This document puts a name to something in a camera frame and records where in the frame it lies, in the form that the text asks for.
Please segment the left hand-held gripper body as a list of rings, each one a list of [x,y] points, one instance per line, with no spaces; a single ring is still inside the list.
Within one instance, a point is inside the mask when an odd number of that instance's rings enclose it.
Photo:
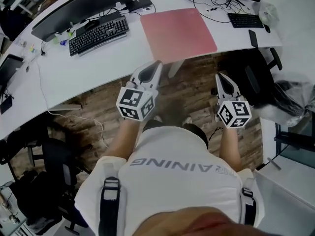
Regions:
[[[154,109],[157,95],[156,89],[128,81],[120,90],[116,106],[123,118],[143,121]]]

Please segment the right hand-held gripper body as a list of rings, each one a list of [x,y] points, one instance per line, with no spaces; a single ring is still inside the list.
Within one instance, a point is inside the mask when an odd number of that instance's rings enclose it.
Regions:
[[[243,96],[223,100],[219,106],[217,115],[226,128],[242,128],[252,118],[249,103]]]

